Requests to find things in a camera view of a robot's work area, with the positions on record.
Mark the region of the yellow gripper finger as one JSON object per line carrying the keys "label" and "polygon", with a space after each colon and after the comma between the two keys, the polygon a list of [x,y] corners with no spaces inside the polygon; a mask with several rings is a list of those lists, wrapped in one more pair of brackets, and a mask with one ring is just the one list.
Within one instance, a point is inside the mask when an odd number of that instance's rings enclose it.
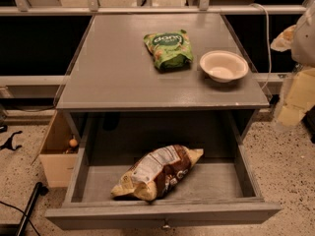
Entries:
{"label": "yellow gripper finger", "polygon": [[284,52],[291,49],[293,34],[296,25],[286,28],[271,43],[271,48],[275,51]]}
{"label": "yellow gripper finger", "polygon": [[276,120],[285,127],[296,126],[315,106],[315,68],[304,67],[283,84]]}

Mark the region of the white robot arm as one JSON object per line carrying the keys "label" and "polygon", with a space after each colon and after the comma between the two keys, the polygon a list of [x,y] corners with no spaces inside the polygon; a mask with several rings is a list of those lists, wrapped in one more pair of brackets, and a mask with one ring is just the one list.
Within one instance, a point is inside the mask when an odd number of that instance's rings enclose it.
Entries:
{"label": "white robot arm", "polygon": [[302,66],[291,79],[290,87],[283,86],[285,97],[276,114],[282,125],[295,126],[315,106],[315,3],[295,25],[273,40],[271,48],[279,52],[290,50],[291,58]]}

